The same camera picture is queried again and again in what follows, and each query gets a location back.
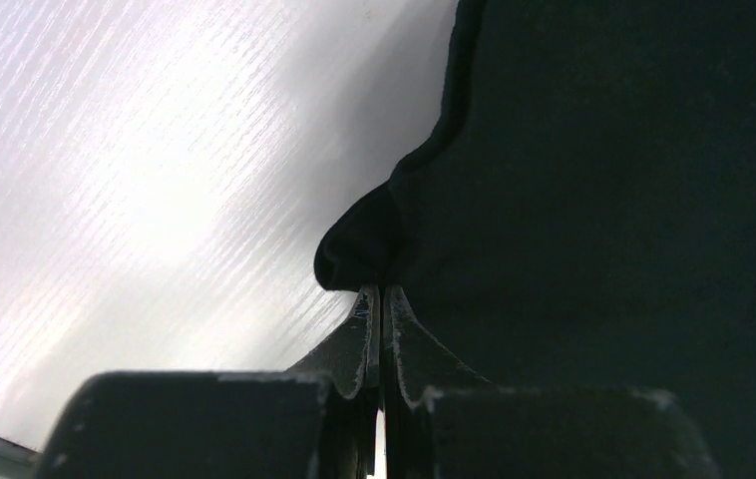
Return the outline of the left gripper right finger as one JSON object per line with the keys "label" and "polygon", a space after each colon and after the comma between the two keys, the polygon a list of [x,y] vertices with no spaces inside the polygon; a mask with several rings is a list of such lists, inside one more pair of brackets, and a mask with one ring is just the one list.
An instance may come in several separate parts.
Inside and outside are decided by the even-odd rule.
{"label": "left gripper right finger", "polygon": [[663,389],[499,386],[459,360],[398,286],[383,294],[391,478],[717,478]]}

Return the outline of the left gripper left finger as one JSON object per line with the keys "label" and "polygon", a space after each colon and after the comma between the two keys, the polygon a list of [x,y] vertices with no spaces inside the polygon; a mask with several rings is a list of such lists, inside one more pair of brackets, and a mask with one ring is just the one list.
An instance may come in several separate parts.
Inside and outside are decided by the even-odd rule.
{"label": "left gripper left finger", "polygon": [[374,471],[380,294],[283,371],[114,371],[62,412],[38,478],[365,478]]}

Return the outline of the black t shirt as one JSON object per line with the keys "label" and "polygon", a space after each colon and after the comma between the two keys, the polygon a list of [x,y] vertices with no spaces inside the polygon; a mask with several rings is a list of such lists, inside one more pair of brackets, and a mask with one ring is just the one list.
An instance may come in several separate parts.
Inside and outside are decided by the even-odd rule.
{"label": "black t shirt", "polygon": [[325,234],[503,384],[674,392],[756,478],[756,1],[462,1],[440,120]]}

